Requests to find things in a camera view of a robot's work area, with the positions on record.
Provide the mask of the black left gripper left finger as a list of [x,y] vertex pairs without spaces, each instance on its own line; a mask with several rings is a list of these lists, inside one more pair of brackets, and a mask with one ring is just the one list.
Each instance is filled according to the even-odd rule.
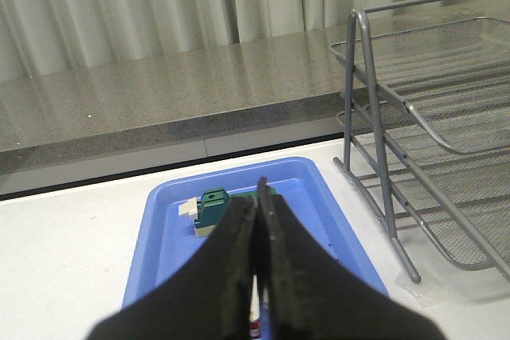
[[142,299],[99,322],[90,339],[248,339],[253,199],[234,197],[199,250]]

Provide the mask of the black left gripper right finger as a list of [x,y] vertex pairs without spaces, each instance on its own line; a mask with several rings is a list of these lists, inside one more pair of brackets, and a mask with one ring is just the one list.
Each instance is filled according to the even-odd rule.
[[335,260],[267,179],[257,183],[257,274],[274,339],[443,339],[428,318],[391,300]]

